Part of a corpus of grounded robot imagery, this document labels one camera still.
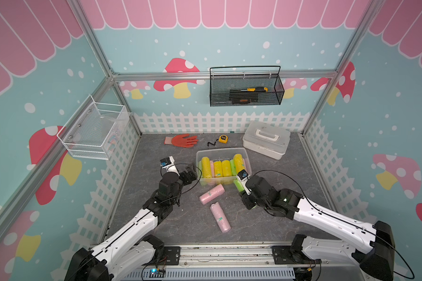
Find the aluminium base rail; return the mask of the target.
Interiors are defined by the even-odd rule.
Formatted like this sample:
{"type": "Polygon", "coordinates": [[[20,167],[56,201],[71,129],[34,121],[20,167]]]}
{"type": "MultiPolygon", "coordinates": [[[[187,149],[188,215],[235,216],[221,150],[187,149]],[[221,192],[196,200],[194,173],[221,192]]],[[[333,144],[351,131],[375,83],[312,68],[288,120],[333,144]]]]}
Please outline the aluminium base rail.
{"type": "Polygon", "coordinates": [[[291,243],[178,244],[179,265],[146,265],[121,281],[372,281],[358,265],[321,259],[309,265],[276,265],[272,246],[291,243]],[[164,278],[149,278],[150,270],[166,270],[164,278]]]}

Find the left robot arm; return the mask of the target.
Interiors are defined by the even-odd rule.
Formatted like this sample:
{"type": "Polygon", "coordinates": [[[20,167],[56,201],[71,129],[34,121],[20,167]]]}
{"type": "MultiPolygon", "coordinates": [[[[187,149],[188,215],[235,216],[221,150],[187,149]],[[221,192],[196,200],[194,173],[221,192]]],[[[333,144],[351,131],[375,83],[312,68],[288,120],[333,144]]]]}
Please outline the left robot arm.
{"type": "Polygon", "coordinates": [[[164,243],[151,231],[171,214],[179,203],[183,188],[196,186],[201,171],[193,164],[178,172],[174,164],[166,171],[158,190],[124,227],[92,249],[79,249],[72,257],[65,276],[67,281],[120,281],[133,270],[159,264],[165,258],[164,243]]]}

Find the red work glove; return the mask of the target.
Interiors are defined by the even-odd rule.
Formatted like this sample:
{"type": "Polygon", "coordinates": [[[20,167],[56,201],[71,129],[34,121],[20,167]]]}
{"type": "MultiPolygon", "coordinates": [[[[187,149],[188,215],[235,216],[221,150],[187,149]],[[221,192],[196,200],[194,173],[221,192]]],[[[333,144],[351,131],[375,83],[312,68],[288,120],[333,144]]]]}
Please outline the red work glove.
{"type": "Polygon", "coordinates": [[[173,145],[180,148],[193,148],[197,143],[197,136],[190,136],[189,134],[166,137],[164,141],[165,145],[173,145]]]}

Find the green circuit board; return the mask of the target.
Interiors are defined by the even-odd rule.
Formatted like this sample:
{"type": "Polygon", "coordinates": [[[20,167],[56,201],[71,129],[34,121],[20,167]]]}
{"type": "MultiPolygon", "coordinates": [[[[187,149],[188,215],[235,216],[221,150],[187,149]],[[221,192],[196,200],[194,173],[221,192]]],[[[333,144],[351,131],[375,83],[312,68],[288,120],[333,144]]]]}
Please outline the green circuit board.
{"type": "Polygon", "coordinates": [[[152,268],[150,270],[149,278],[164,278],[166,275],[166,270],[159,268],[152,268]]]}

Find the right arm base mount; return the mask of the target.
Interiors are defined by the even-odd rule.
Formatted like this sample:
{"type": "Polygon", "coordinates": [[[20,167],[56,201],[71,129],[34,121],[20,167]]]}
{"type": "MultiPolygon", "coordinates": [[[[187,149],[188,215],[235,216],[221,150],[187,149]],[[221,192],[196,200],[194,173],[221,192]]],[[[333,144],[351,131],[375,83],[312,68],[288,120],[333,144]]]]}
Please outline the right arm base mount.
{"type": "Polygon", "coordinates": [[[313,267],[322,263],[320,259],[310,259],[304,252],[303,242],[307,238],[304,234],[297,234],[291,245],[272,246],[272,255],[276,265],[309,265],[313,267]]]}

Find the yellow tape measure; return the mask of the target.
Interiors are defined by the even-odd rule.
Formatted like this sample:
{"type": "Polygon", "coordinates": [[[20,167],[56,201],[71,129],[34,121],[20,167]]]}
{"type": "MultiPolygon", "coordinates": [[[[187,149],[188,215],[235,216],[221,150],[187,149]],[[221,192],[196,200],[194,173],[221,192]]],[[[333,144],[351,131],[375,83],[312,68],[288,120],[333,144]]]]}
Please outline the yellow tape measure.
{"type": "Polygon", "coordinates": [[[221,135],[214,142],[208,142],[207,147],[216,146],[216,145],[224,145],[228,143],[228,140],[229,140],[229,137],[227,135],[221,135]]]}

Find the pink roll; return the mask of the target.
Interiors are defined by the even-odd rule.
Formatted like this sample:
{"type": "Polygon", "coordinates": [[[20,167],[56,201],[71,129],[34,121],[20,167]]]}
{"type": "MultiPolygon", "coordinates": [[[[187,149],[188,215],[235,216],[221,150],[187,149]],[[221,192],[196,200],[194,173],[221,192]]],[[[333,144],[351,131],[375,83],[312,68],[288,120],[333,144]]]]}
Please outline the pink roll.
{"type": "Polygon", "coordinates": [[[231,230],[231,226],[219,202],[213,203],[210,206],[210,210],[221,232],[222,233],[229,232],[231,230]]]}
{"type": "Polygon", "coordinates": [[[245,171],[246,171],[246,172],[249,172],[249,170],[250,170],[250,169],[248,168],[246,158],[243,158],[243,165],[244,165],[244,169],[245,169],[245,171]]]}
{"type": "Polygon", "coordinates": [[[212,178],[215,178],[214,161],[212,160],[210,160],[210,167],[211,167],[212,178]]]}
{"type": "Polygon", "coordinates": [[[199,197],[200,202],[205,205],[212,200],[216,199],[217,197],[223,195],[225,193],[225,188],[222,184],[215,186],[214,188],[208,190],[206,193],[202,194],[199,197]]]}

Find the clear plastic storage box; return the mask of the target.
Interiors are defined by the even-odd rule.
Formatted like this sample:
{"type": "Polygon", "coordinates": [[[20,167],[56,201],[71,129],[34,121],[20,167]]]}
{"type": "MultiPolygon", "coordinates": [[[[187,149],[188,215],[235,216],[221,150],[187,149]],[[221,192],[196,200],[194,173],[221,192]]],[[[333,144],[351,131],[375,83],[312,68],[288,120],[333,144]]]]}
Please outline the clear plastic storage box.
{"type": "Polygon", "coordinates": [[[252,174],[249,157],[245,148],[208,149],[196,153],[196,167],[202,186],[218,184],[230,185],[236,180],[237,174],[245,170],[252,174]]]}

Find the green roll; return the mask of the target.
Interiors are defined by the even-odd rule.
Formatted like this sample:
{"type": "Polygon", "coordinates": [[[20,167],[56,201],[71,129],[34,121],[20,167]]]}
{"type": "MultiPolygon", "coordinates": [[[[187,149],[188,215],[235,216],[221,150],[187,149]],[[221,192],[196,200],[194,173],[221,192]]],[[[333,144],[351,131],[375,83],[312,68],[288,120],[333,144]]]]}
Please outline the green roll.
{"type": "Polygon", "coordinates": [[[236,186],[239,193],[244,192],[244,187],[242,186],[242,184],[237,179],[235,179],[233,181],[233,183],[236,186]]]}
{"type": "Polygon", "coordinates": [[[198,162],[197,169],[198,169],[198,172],[197,172],[198,179],[201,179],[202,177],[202,162],[201,161],[198,162]]]}
{"type": "Polygon", "coordinates": [[[233,159],[230,160],[230,168],[231,168],[232,176],[236,176],[237,175],[236,166],[234,164],[233,159]]]}

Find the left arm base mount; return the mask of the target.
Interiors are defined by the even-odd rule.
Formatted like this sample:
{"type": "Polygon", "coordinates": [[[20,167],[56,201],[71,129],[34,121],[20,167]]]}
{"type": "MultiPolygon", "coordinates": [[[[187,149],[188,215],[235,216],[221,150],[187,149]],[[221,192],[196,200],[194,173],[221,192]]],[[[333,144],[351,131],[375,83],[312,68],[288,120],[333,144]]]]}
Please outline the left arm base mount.
{"type": "Polygon", "coordinates": [[[154,235],[147,235],[143,241],[155,250],[152,259],[144,265],[179,265],[181,247],[168,247],[154,235]]]}

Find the white lidded tool case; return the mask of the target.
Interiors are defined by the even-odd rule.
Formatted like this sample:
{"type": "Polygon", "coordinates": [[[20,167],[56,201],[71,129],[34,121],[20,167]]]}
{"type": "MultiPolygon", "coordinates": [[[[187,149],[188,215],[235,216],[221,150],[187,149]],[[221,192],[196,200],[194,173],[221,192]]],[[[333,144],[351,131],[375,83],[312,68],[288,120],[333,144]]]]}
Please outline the white lidded tool case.
{"type": "Polygon", "coordinates": [[[252,121],[244,136],[246,149],[280,160],[287,151],[291,132],[277,126],[259,121],[252,121]]]}

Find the yellow black screwdriver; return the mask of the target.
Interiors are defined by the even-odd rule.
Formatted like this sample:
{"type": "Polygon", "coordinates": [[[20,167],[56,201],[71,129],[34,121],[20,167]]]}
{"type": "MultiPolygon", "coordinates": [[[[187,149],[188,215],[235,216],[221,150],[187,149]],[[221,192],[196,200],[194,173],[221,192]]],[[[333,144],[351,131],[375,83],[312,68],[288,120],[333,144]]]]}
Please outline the yellow black screwdriver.
{"type": "Polygon", "coordinates": [[[268,88],[267,87],[255,87],[255,88],[247,88],[245,89],[233,89],[230,90],[231,93],[235,93],[235,92],[268,92],[268,88]]]}

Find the black orange tool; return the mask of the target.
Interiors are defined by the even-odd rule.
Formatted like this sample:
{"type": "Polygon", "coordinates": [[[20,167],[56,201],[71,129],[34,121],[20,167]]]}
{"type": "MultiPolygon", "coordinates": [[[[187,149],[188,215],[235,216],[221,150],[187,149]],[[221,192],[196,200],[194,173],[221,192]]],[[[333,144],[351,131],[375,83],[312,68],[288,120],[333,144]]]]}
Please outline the black orange tool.
{"type": "Polygon", "coordinates": [[[245,97],[232,97],[230,100],[232,104],[246,105],[251,103],[251,99],[245,97]]]}

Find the yellow roll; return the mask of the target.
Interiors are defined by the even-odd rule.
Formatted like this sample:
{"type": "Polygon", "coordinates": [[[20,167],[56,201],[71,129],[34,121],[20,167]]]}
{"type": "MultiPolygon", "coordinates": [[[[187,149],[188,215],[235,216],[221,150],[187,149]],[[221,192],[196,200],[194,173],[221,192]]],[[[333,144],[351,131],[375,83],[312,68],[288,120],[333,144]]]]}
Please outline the yellow roll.
{"type": "Polygon", "coordinates": [[[222,162],[222,168],[223,168],[223,177],[225,178],[225,182],[230,183],[233,177],[231,168],[230,168],[230,161],[224,160],[222,162]]]}
{"type": "Polygon", "coordinates": [[[201,164],[202,164],[202,177],[205,179],[213,178],[210,159],[208,157],[203,157],[201,160],[201,164]]]}
{"type": "Polygon", "coordinates": [[[223,177],[222,162],[221,161],[214,161],[213,167],[214,167],[215,178],[217,178],[217,179],[222,178],[223,177]]]}
{"type": "Polygon", "coordinates": [[[245,162],[244,162],[244,159],[242,157],[242,154],[238,153],[238,154],[234,155],[233,166],[234,166],[234,171],[236,172],[236,174],[238,174],[242,170],[246,169],[245,168],[245,162]]]}

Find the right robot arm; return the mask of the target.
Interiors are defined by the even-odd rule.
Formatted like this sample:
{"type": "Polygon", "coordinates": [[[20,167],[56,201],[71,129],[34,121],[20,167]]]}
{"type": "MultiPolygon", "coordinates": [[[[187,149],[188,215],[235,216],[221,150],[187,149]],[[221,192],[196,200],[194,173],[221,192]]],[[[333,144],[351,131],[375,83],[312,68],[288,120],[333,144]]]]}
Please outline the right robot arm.
{"type": "Polygon", "coordinates": [[[312,237],[296,235],[290,246],[293,257],[352,263],[377,280],[394,279],[395,257],[399,253],[389,224],[351,219],[294,190],[277,190],[265,178],[249,176],[245,170],[238,173],[237,181],[243,188],[240,196],[247,209],[259,206],[270,216],[309,224],[336,238],[317,242],[312,237]]]}

